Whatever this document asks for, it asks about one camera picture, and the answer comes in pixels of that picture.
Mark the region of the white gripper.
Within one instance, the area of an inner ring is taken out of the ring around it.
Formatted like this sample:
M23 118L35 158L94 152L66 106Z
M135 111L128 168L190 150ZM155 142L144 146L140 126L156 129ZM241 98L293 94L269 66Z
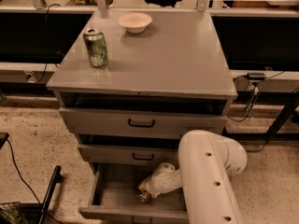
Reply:
M159 193L151 186L148 178L145 178L139 185L140 194L149 194L151 198L157 198Z

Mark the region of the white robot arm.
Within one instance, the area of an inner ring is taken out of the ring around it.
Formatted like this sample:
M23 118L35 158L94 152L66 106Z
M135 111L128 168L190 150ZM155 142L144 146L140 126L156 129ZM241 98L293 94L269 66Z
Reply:
M235 140L208 131L185 133L178 167L162 162L139 185L146 203L182 188L189 224L244 224L229 177L243 172L246 150Z

